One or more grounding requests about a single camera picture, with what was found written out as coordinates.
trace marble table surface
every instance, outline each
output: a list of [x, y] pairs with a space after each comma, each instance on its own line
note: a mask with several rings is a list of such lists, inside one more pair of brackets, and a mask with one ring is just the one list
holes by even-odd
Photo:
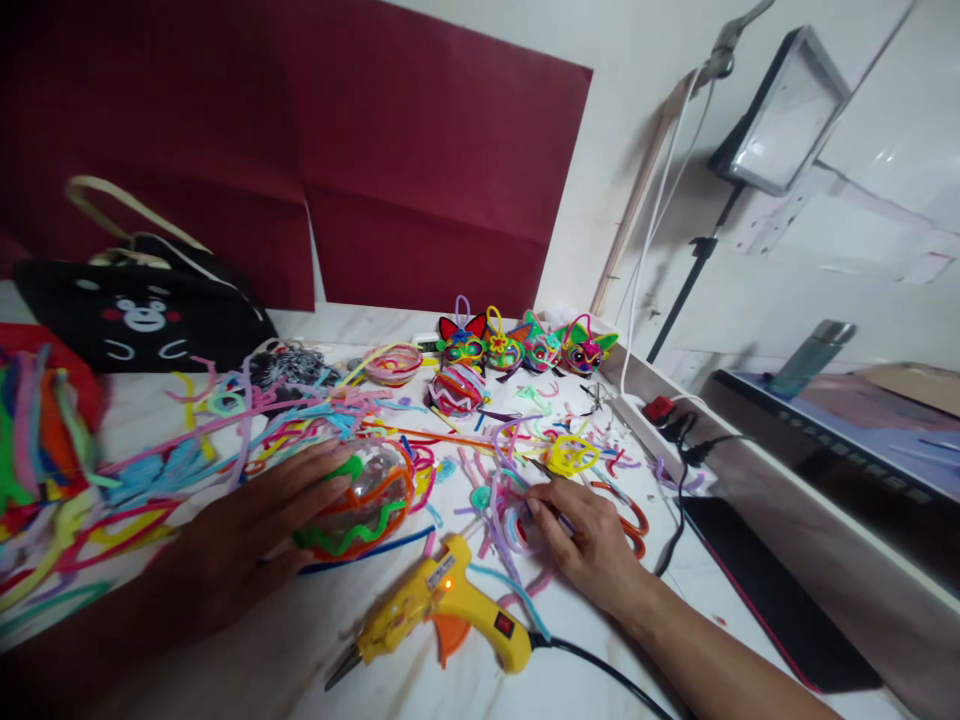
[[[0, 283], [0, 321], [30, 322], [18, 306], [19, 298], [8, 283]], [[356, 357], [375, 344], [408, 340], [412, 334], [430, 332], [436, 315], [382, 308], [325, 304], [316, 313], [272, 312], [281, 336], [300, 337], [321, 343], [331, 360]], [[407, 396], [415, 402], [422, 397], [428, 374], [424, 372], [395, 399]], [[202, 375], [195, 380], [202, 383]], [[569, 402], [576, 413], [589, 409], [587, 396], [569, 387], [552, 402]], [[536, 411], [529, 400], [515, 397], [517, 389], [529, 383], [548, 391], [552, 378], [532, 379], [521, 372], [506, 385], [488, 382], [497, 410]], [[106, 378], [110, 405], [99, 435], [105, 460], [120, 460], [143, 449], [144, 438], [156, 442], [182, 433], [183, 411], [164, 390], [181, 392], [172, 376], [124, 374]], [[446, 432], [439, 419], [415, 411], [390, 411], [388, 423], [406, 427], [432, 428]], [[644, 452], [635, 438], [620, 426], [609, 409], [595, 417], [598, 427], [609, 424], [627, 454], [636, 459]], [[464, 424], [472, 431], [474, 421]], [[239, 439], [220, 438], [218, 449], [229, 452]], [[438, 457], [456, 455], [452, 446], [438, 450]], [[492, 461], [487, 459], [487, 467]], [[539, 482], [536, 473], [528, 479]], [[662, 486], [644, 468], [621, 470], [619, 483], [646, 513], [651, 531], [643, 564], [651, 568], [675, 527], [675, 507]], [[461, 470], [438, 485], [431, 503], [444, 519], [440, 537], [467, 523], [466, 516], [453, 514], [467, 505], [471, 486]], [[430, 524], [426, 513], [407, 520], [398, 536]], [[474, 552], [480, 544], [470, 542]], [[471, 633], [463, 648], [441, 670], [437, 640], [431, 624], [420, 625], [393, 654], [378, 658], [368, 667], [350, 673], [331, 692], [323, 684], [343, 648], [352, 640], [352, 631], [375, 603], [405, 571], [422, 557], [423, 543], [413, 543], [373, 558], [326, 572], [307, 575], [265, 600], [237, 625], [198, 645], [168, 656], [149, 672], [118, 690], [100, 708], [100, 718], [276, 718], [277, 720], [317, 717], [602, 717], [637, 718], [652, 715], [632, 695], [605, 674], [575, 657], [538, 650], [520, 675], [507, 676], [500, 670], [491, 647], [477, 633]], [[101, 563], [100, 572], [113, 572], [122, 581], [135, 574], [149, 559], [143, 551], [129, 553]], [[495, 557], [485, 564], [500, 569]], [[544, 561], [521, 559], [518, 568], [525, 581], [535, 577]], [[472, 577], [493, 597], [505, 590], [495, 580]], [[720, 568], [695, 533], [687, 532], [677, 545], [665, 581], [705, 617], [754, 649], [790, 675], [762, 628], [740, 600]], [[556, 635], [582, 645], [632, 678], [675, 717], [683, 706], [657, 669], [641, 651], [607, 618], [562, 580], [554, 581], [536, 598], [544, 622]], [[529, 619], [516, 607], [518, 617]], [[14, 608], [5, 615], [15, 615]], [[909, 713], [886, 690], [832, 695], [824, 698], [846, 718], [907, 718]]]

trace white cable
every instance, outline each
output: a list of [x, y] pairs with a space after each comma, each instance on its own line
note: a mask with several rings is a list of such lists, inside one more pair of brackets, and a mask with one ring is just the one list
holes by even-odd
[[640, 251], [640, 258], [637, 260], [636, 277], [633, 284], [633, 300], [630, 303], [630, 326], [627, 328], [627, 355], [623, 359], [623, 369], [620, 371], [620, 394], [624, 393], [624, 384], [627, 379], [627, 364], [630, 362], [630, 355], [633, 352], [633, 324], [637, 310], [637, 293], [640, 289], [640, 277], [642, 273], [643, 260], [647, 256], [647, 250], [650, 247], [650, 241], [653, 240], [654, 228], [657, 216], [660, 211], [660, 200], [663, 198], [663, 190], [667, 185], [667, 174], [670, 171], [670, 163], [673, 160], [673, 150], [677, 144], [677, 136], [680, 134], [680, 128], [683, 126], [683, 118], [687, 114], [687, 108], [690, 105], [690, 96], [693, 95], [693, 88], [697, 85], [697, 79], [700, 77], [700, 71], [703, 66], [697, 67], [690, 80], [690, 87], [687, 88], [687, 96], [684, 98], [683, 107], [680, 108], [680, 117], [677, 118], [677, 124], [673, 130], [673, 136], [670, 138], [670, 147], [667, 149], [667, 160], [663, 166], [663, 175], [660, 178], [660, 189], [657, 190], [657, 199], [653, 203], [653, 212], [650, 214], [650, 225], [647, 228], [647, 237], [643, 242], [643, 248]]
[[[683, 171], [687, 169], [687, 163], [690, 162], [690, 156], [693, 155], [693, 150], [697, 144], [697, 140], [700, 137], [700, 131], [703, 129], [703, 121], [707, 119], [707, 111], [710, 110], [710, 101], [713, 100], [713, 86], [716, 84], [716, 80], [710, 81], [710, 90], [707, 92], [707, 102], [703, 106], [703, 112], [700, 114], [700, 123], [697, 125], [697, 131], [693, 134], [693, 140], [690, 141], [690, 146], [687, 148], [687, 154], [683, 158], [683, 162], [680, 163], [680, 172], [677, 173], [677, 177], [673, 180], [673, 186], [670, 188], [670, 192], [667, 193], [667, 199], [663, 204], [663, 209], [660, 211], [660, 217], [657, 218], [656, 225], [653, 226], [653, 236], [657, 236], [657, 232], [660, 230], [660, 222], [663, 220], [664, 215], [667, 214], [667, 208], [670, 207], [670, 203], [673, 200], [673, 194], [677, 191], [677, 185], [680, 184], [680, 178], [683, 177]], [[627, 297], [630, 295], [630, 288], [633, 287], [634, 278], [637, 276], [637, 270], [640, 267], [640, 263], [633, 268], [633, 272], [630, 274], [630, 280], [627, 283], [627, 289], [623, 293], [623, 297], [620, 298], [620, 307], [617, 309], [617, 317], [614, 319], [614, 324], [620, 322], [620, 315], [623, 312], [623, 305], [627, 301]]]

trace red paper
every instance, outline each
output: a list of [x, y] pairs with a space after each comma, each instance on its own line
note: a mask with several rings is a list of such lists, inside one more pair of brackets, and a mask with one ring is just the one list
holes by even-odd
[[273, 9], [327, 299], [532, 307], [592, 71], [374, 0]]
[[0, 86], [0, 212], [35, 256], [115, 243], [63, 197], [91, 174], [271, 307], [313, 308], [305, 201], [328, 300], [533, 305], [590, 70], [375, 0], [43, 6]]

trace teal water bottle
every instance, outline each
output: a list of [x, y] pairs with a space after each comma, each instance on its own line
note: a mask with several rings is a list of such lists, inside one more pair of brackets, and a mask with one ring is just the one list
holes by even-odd
[[770, 392], [786, 400], [795, 398], [856, 332], [857, 326], [853, 323], [822, 321], [777, 373], [770, 383]]

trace forearm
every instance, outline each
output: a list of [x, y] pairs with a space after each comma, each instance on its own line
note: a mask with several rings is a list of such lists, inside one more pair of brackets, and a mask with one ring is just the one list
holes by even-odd
[[617, 619], [701, 720], [836, 718], [798, 683], [644, 575], [635, 607]]
[[158, 654], [136, 581], [0, 655], [11, 717], [81, 717]]

